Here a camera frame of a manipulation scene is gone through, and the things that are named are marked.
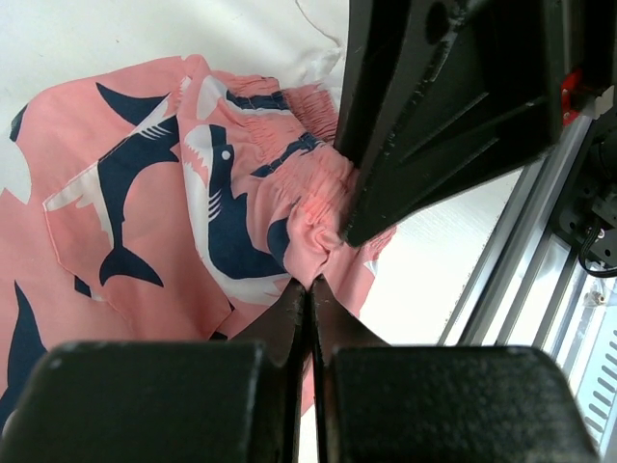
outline wrinkled fabric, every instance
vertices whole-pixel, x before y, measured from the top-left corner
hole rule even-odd
[[[290,276],[323,274],[358,315],[393,231],[337,236],[356,172],[335,120],[318,85],[201,56],[36,96],[0,140],[0,426],[65,341],[226,340]]]

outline pink fabric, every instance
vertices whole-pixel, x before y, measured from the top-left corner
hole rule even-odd
[[[356,173],[329,145],[335,121],[315,85],[280,92],[201,56],[35,97],[0,142],[17,160],[0,181],[0,421],[12,359],[37,337],[230,338],[290,275],[309,287],[323,273],[358,315],[393,231],[359,249],[338,238]]]

